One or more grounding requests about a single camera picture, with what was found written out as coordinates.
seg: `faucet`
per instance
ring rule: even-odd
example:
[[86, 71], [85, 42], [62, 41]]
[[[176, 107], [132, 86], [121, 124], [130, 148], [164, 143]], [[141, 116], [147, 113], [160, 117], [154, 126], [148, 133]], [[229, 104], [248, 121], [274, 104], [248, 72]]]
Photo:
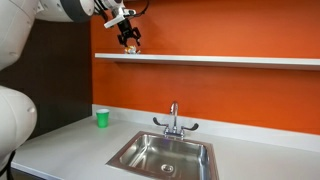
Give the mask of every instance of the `faucet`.
[[177, 101], [173, 101], [173, 103], [171, 105], [171, 109], [170, 109], [170, 114], [174, 115], [174, 119], [173, 119], [174, 122], [173, 122], [172, 131], [170, 131], [169, 124], [160, 124], [156, 117], [153, 118], [153, 122], [156, 125], [166, 127], [163, 132], [164, 135], [172, 135], [172, 136], [177, 136], [177, 137], [183, 138], [185, 135], [185, 133], [184, 133], [185, 129], [189, 130], [189, 131], [194, 131], [194, 130], [198, 129], [198, 127], [199, 127], [198, 123], [195, 123], [192, 128], [186, 128], [184, 126], [181, 126], [180, 132], [177, 133], [177, 129], [178, 129], [177, 128], [177, 118], [178, 118], [178, 102]]

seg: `faucet spout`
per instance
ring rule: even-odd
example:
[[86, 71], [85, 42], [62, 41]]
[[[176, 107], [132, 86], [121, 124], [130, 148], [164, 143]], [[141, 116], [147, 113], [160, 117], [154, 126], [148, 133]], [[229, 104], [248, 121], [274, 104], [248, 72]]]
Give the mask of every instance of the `faucet spout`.
[[178, 117], [178, 102], [173, 101], [170, 109], [170, 114], [174, 115], [174, 123], [173, 123], [173, 128], [172, 132], [176, 133], [177, 132], [177, 117]]

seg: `metal sink rim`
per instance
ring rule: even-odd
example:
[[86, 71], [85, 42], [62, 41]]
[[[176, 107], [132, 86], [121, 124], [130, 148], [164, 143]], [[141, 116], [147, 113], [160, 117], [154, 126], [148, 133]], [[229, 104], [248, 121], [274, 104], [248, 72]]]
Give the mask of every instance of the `metal sink rim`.
[[219, 176], [218, 176], [218, 170], [217, 170], [217, 166], [216, 166], [216, 160], [215, 160], [215, 156], [214, 156], [214, 151], [213, 151], [213, 147], [211, 143], [206, 143], [206, 142], [202, 142], [202, 141], [195, 141], [195, 140], [190, 140], [190, 139], [183, 139], [180, 137], [174, 137], [174, 136], [167, 136], [167, 135], [161, 135], [161, 134], [156, 134], [156, 133], [152, 133], [152, 132], [146, 132], [146, 131], [139, 131], [136, 135], [134, 135], [119, 151], [117, 151], [117, 153], [106, 163], [107, 165], [110, 165], [112, 167], [116, 167], [116, 168], [120, 168], [122, 170], [125, 171], [129, 171], [131, 173], [135, 173], [138, 175], [143, 175], [143, 176], [147, 176], [147, 177], [152, 177], [152, 178], [156, 178], [156, 179], [166, 179], [165, 176], [163, 175], [158, 175], [155, 173], [151, 173], [148, 171], [144, 171], [142, 169], [138, 169], [138, 168], [134, 168], [131, 166], [127, 166], [124, 165], [120, 162], [120, 157], [122, 157], [122, 155], [132, 146], [132, 144], [138, 140], [140, 137], [142, 137], [143, 135], [151, 135], [151, 136], [156, 136], [159, 138], [166, 138], [166, 139], [170, 139], [173, 141], [180, 141], [180, 142], [184, 142], [184, 143], [193, 143], [193, 144], [200, 144], [206, 147], [207, 149], [207, 153], [208, 153], [208, 157], [209, 159], [211, 159], [209, 161], [210, 163], [210, 173], [212, 176], [212, 180], [218, 180]]

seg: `sink drain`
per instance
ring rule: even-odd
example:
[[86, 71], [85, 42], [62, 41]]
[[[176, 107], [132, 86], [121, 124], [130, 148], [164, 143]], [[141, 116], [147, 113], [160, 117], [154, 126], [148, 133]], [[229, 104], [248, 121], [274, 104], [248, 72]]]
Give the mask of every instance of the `sink drain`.
[[161, 166], [161, 170], [163, 171], [163, 172], [166, 172], [166, 173], [171, 173], [171, 172], [173, 172], [173, 166], [171, 166], [171, 165], [168, 165], [168, 164], [164, 164], [164, 165], [162, 165]]

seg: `orange wall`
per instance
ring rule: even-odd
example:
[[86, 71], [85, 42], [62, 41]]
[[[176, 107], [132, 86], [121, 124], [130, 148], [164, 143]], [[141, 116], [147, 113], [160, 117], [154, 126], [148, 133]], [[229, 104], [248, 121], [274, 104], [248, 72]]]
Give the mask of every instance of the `orange wall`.
[[[194, 2], [151, 1], [132, 20], [142, 53], [320, 58], [316, 0]], [[117, 27], [91, 27], [94, 104], [320, 134], [319, 71], [113, 63], [94, 53], [123, 53]]]

